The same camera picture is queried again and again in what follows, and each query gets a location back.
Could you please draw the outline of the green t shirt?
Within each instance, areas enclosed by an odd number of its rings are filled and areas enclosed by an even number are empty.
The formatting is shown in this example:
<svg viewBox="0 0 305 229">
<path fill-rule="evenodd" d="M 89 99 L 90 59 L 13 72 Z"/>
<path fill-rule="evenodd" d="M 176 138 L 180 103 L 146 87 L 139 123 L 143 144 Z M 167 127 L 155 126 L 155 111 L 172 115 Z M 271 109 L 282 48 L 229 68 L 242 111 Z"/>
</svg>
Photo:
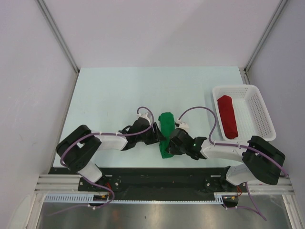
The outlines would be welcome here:
<svg viewBox="0 0 305 229">
<path fill-rule="evenodd" d="M 162 135 L 164 136 L 164 140 L 161 140 L 159 143 L 159 149 L 162 156 L 162 159 L 168 159 L 173 157 L 170 153 L 167 152 L 167 148 L 169 146 L 169 136 L 171 132 L 175 129 L 175 120 L 174 116 L 170 112 L 165 112 L 159 115 L 158 121 L 160 123 L 160 130 Z"/>
</svg>

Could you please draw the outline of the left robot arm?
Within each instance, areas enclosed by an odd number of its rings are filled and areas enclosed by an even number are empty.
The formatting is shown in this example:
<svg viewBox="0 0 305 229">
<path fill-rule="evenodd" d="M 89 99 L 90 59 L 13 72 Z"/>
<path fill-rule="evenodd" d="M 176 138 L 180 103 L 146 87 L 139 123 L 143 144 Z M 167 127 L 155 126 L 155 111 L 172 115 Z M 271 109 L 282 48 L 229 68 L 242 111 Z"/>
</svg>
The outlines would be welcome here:
<svg viewBox="0 0 305 229">
<path fill-rule="evenodd" d="M 139 142 L 152 145 L 165 139 L 155 122 L 139 117 L 133 125 L 128 125 L 115 134 L 93 133 L 88 126 L 81 125 L 56 146 L 56 153 L 63 166 L 83 176 L 89 181 L 90 187 L 99 191 L 105 186 L 105 178 L 91 160 L 97 151 L 126 151 Z"/>
</svg>

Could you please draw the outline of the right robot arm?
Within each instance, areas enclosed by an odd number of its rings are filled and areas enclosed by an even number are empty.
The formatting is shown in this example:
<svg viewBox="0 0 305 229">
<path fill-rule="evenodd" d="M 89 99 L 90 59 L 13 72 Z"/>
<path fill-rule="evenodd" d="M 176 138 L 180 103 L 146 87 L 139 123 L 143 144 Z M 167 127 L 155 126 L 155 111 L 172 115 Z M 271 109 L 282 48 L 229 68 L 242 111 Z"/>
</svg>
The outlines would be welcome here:
<svg viewBox="0 0 305 229">
<path fill-rule="evenodd" d="M 277 185 L 285 161 L 284 153 L 259 136 L 241 143 L 216 142 L 206 137 L 192 138 L 181 128 L 171 133 L 166 151 L 172 155 L 186 154 L 194 160 L 218 158 L 240 162 L 220 179 L 224 191 L 232 191 L 237 185 L 252 180 Z"/>
</svg>

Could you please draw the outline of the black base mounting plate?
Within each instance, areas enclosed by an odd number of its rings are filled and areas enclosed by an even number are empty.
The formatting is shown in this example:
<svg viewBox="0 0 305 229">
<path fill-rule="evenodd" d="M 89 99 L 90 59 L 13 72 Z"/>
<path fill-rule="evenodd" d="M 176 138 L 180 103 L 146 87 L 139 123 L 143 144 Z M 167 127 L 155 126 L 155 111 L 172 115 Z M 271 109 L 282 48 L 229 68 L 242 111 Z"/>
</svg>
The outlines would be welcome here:
<svg viewBox="0 0 305 229">
<path fill-rule="evenodd" d="M 115 197 L 165 197 L 182 195 L 246 193 L 245 184 L 238 186 L 225 180 L 227 167 L 221 168 L 101 168 L 102 184 L 110 184 Z"/>
</svg>

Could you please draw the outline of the rolled red t shirt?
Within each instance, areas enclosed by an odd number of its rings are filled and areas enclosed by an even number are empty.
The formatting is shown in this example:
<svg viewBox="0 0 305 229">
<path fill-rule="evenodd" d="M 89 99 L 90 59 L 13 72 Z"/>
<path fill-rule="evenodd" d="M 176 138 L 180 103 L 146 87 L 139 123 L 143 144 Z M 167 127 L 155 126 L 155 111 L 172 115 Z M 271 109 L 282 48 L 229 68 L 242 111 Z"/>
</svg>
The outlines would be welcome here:
<svg viewBox="0 0 305 229">
<path fill-rule="evenodd" d="M 223 95 L 217 100 L 217 102 L 225 137 L 228 139 L 237 138 L 239 134 L 237 130 L 232 98 L 227 95 Z"/>
</svg>

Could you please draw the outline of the white perforated plastic basket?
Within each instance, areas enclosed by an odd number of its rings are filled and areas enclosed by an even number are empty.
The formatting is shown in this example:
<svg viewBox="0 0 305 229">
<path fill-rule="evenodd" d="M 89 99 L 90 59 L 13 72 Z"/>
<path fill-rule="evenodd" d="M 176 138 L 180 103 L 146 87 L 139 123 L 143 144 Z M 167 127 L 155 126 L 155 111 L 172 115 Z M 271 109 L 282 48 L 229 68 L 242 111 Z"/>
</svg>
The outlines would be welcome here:
<svg viewBox="0 0 305 229">
<path fill-rule="evenodd" d="M 276 139 L 276 132 L 271 117 L 256 86 L 247 84 L 221 85 L 214 87 L 212 94 L 221 134 L 225 141 L 246 141 L 254 135 L 268 142 Z M 238 137 L 235 139 L 227 138 L 224 133 L 218 107 L 218 99 L 224 95 L 232 99 L 238 131 Z"/>
</svg>

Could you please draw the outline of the right aluminium corner post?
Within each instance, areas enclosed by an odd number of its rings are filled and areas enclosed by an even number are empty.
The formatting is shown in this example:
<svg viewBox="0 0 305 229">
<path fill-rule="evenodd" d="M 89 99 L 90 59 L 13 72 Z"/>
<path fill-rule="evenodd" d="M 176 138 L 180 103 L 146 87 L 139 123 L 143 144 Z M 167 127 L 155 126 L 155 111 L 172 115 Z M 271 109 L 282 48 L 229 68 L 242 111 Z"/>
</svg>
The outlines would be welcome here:
<svg viewBox="0 0 305 229">
<path fill-rule="evenodd" d="M 285 10 L 285 7 L 289 3 L 289 0 L 280 0 L 279 4 L 277 5 L 275 11 L 273 12 L 266 28 L 264 29 L 264 32 L 262 36 L 260 37 L 254 51 L 252 52 L 249 60 L 247 61 L 245 67 L 244 67 L 244 72 L 247 74 L 252 67 L 253 63 L 255 62 L 259 52 L 261 51 L 263 45 L 265 44 L 266 40 L 268 39 L 269 35 L 271 34 L 273 28 L 277 24 L 277 21 L 280 19 L 282 13 Z"/>
</svg>

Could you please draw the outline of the aluminium corner post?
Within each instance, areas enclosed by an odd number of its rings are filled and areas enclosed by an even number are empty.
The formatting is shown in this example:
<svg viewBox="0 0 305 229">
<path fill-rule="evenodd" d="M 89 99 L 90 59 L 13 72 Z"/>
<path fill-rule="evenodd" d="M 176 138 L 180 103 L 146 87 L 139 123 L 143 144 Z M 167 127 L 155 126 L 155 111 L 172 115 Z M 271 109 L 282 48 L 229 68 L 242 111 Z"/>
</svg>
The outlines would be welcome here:
<svg viewBox="0 0 305 229">
<path fill-rule="evenodd" d="M 72 53 L 67 45 L 67 43 L 64 40 L 64 37 L 62 36 L 57 23 L 52 16 L 46 2 L 44 0 L 35 0 L 38 8 L 40 9 L 45 21 L 47 22 L 53 36 L 55 37 L 55 40 L 57 41 L 61 51 L 63 52 L 64 56 L 66 57 L 69 65 L 73 69 L 73 71 L 78 75 L 80 72 L 79 67 L 77 66 L 77 63 L 75 59 L 72 56 Z"/>
<path fill-rule="evenodd" d="M 252 52 L 249 60 L 247 61 L 245 67 L 244 67 L 244 72 L 247 74 L 252 67 L 253 63 L 255 62 L 259 52 L 261 51 L 263 45 L 265 44 L 266 40 L 268 39 L 269 35 L 271 34 L 273 28 L 277 24 L 277 21 L 280 19 L 282 13 L 285 10 L 285 7 L 289 3 L 289 0 L 280 0 L 279 4 L 277 5 L 275 11 L 273 12 L 266 28 L 264 29 L 264 32 L 262 36 L 260 37 L 254 51 Z"/>
</svg>

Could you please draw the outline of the aluminium rail frame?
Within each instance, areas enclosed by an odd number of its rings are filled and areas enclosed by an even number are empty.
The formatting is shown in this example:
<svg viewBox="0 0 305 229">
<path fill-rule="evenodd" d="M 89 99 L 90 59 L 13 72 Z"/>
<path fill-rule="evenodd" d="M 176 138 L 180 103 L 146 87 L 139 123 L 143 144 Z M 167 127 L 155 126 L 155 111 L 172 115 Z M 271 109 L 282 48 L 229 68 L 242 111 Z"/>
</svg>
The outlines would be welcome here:
<svg viewBox="0 0 305 229">
<path fill-rule="evenodd" d="M 34 192 L 36 194 L 58 193 L 64 195 L 81 194 L 78 191 L 79 175 L 40 175 Z M 248 182 L 252 196 L 280 195 L 283 198 L 284 210 L 288 214 L 290 225 L 293 229 L 303 229 L 305 220 L 302 217 L 295 192 L 289 178 L 280 178 L 276 186 L 261 183 L 258 180 Z"/>
</svg>

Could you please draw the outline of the left aluminium corner post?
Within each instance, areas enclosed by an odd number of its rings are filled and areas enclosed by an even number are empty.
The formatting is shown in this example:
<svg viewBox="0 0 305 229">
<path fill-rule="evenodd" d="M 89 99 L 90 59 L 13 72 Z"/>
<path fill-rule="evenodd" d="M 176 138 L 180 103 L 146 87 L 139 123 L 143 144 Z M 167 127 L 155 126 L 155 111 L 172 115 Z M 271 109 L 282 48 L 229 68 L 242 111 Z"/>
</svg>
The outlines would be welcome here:
<svg viewBox="0 0 305 229">
<path fill-rule="evenodd" d="M 53 36 L 55 37 L 55 40 L 57 41 L 61 51 L 63 52 L 64 56 L 66 57 L 69 65 L 73 69 L 73 71 L 78 75 L 80 72 L 79 67 L 77 66 L 77 63 L 75 59 L 72 56 L 72 53 L 67 45 L 67 43 L 64 40 L 64 37 L 62 36 L 57 23 L 52 16 L 46 2 L 44 0 L 35 0 L 38 8 L 40 9 L 45 21 L 47 22 Z"/>
</svg>

